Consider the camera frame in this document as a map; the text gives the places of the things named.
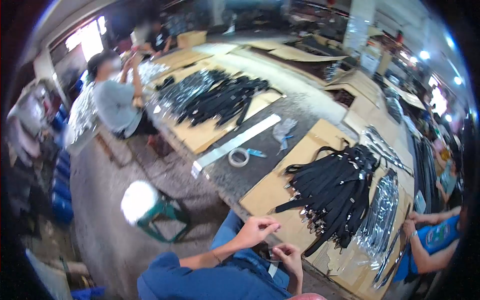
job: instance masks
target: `clothing pile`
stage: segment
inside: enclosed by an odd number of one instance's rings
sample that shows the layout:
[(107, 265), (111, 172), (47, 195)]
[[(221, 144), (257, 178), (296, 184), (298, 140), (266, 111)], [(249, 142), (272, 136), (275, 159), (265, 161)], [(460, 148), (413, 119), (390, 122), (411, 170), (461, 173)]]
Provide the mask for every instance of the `clothing pile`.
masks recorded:
[(325, 241), (333, 239), (337, 247), (346, 248), (357, 232), (369, 207), (369, 190), (373, 173), (380, 161), (368, 147), (347, 143), (342, 150), (329, 146), (319, 149), (331, 154), (305, 165), (291, 165), (286, 174), (293, 175), (286, 188), (292, 188), (294, 196), (289, 202), (277, 206), (274, 212), (304, 206), (302, 222), (309, 221), (310, 233), (319, 237), (305, 251), (312, 255)]

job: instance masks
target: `blue barrel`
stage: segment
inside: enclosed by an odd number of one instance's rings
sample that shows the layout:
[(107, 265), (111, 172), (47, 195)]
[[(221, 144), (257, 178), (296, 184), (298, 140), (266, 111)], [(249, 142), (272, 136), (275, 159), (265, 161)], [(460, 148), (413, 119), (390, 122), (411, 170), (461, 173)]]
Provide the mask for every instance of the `blue barrel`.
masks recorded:
[(73, 219), (72, 204), (56, 192), (52, 194), (52, 211), (55, 220), (60, 223), (70, 224)]
[(70, 188), (62, 180), (54, 178), (52, 180), (52, 190), (58, 195), (67, 199), (68, 201), (72, 201), (72, 194), (70, 193)]
[(70, 154), (67, 152), (67, 150), (60, 150), (58, 157), (60, 157), (60, 159), (64, 162), (70, 164)]
[(58, 164), (64, 164), (66, 165), (68, 168), (70, 168), (70, 160), (65, 160), (65, 159), (62, 159), (60, 156), (57, 157), (57, 161), (55, 162), (57, 165)]
[(53, 171), (53, 178), (61, 180), (64, 184), (66, 184), (68, 187), (70, 187), (70, 178), (66, 177), (63, 175), (60, 171), (55, 169)]
[(63, 117), (63, 119), (67, 118), (67, 116), (68, 116), (67, 108), (63, 105), (63, 103), (60, 104), (59, 112), (60, 112), (61, 116)]
[(57, 169), (66, 178), (70, 178), (70, 167), (65, 164), (61, 159), (57, 160), (57, 165), (55, 166), (55, 169)]
[(64, 121), (64, 117), (61, 115), (61, 113), (58, 111), (56, 114), (55, 114), (55, 117), (53, 118), (52, 120), (52, 128), (55, 130), (55, 131), (62, 131), (63, 129), (63, 121)]

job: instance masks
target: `tape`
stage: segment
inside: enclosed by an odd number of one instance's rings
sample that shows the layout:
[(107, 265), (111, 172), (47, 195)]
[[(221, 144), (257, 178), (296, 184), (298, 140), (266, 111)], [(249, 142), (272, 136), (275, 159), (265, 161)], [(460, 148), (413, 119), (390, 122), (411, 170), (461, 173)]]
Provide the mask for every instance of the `tape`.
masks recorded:
[[(245, 160), (244, 161), (236, 161), (235, 159), (233, 159), (233, 155), (235, 153), (243, 154), (243, 156), (245, 156)], [(241, 167), (245, 166), (248, 163), (249, 159), (250, 159), (250, 154), (248, 153), (247, 150), (245, 150), (243, 148), (235, 148), (232, 151), (230, 151), (230, 153), (228, 154), (228, 162), (236, 168), (241, 168)]]

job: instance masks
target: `cardboard box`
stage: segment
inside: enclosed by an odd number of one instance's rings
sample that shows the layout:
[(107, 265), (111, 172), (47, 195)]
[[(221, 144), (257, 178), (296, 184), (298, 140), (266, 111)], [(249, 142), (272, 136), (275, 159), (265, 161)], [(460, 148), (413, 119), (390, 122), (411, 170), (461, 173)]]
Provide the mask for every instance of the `cardboard box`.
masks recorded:
[(189, 31), (177, 36), (177, 45), (179, 48), (192, 48), (206, 42), (206, 31)]

